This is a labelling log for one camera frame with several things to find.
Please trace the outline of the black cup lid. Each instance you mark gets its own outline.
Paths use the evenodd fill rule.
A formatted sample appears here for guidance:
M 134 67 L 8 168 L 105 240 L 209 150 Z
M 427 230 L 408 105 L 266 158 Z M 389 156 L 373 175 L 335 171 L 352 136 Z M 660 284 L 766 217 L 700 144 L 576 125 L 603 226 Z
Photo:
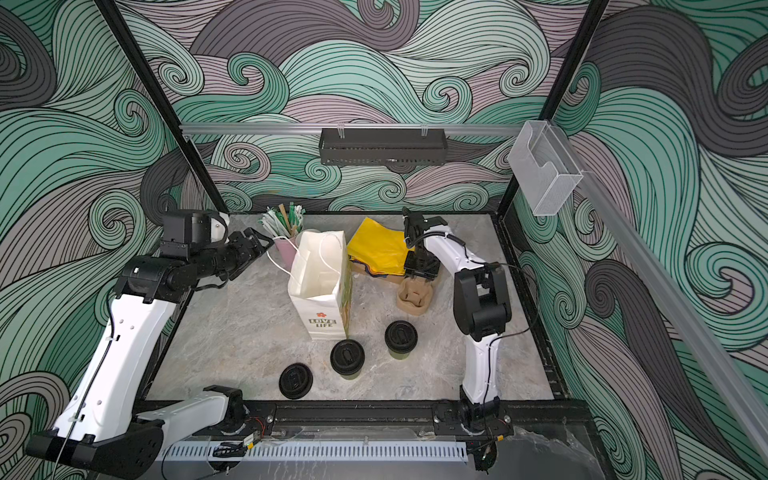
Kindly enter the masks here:
M 333 346 L 330 353 L 331 367 L 341 376 L 360 372 L 364 362 L 364 348 L 356 340 L 341 340 Z
M 384 339 L 389 350 L 411 353 L 418 343 L 418 332 L 410 322 L 397 320 L 387 326 Z

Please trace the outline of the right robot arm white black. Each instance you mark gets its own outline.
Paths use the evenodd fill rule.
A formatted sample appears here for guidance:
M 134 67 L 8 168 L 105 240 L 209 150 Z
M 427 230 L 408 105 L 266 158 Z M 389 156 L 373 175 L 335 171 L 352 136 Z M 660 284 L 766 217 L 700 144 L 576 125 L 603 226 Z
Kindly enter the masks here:
M 453 280 L 452 311 L 465 339 L 460 418 L 470 431 L 499 412 L 496 365 L 499 342 L 512 317 L 503 265 L 488 262 L 467 247 L 439 216 L 402 210 L 408 249 L 405 275 L 433 280 L 443 267 Z

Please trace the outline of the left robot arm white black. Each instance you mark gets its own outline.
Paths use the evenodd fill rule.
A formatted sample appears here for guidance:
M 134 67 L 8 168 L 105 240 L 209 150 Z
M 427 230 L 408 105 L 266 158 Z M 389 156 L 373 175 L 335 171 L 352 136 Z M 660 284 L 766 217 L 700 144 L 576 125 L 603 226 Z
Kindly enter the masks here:
M 192 434 L 221 427 L 240 433 L 247 408 L 237 388 L 213 385 L 197 396 L 134 414 L 155 344 L 177 305 L 218 278 L 240 276 L 273 246 L 253 228 L 231 231 L 227 215 L 180 210 L 165 215 L 159 253 L 123 267 L 108 306 L 109 320 L 73 399 L 52 428 L 33 434 L 27 455 L 120 479 L 137 479 L 162 450 Z

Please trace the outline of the green paper coffee cup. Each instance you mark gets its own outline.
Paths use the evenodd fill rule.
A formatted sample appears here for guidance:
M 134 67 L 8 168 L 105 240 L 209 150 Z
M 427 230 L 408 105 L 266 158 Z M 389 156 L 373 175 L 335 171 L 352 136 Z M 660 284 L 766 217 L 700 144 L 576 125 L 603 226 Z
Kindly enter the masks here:
M 406 358 L 409 357 L 410 352 L 399 353 L 399 352 L 395 352 L 395 351 L 389 350 L 389 354 L 395 360 L 405 360 Z

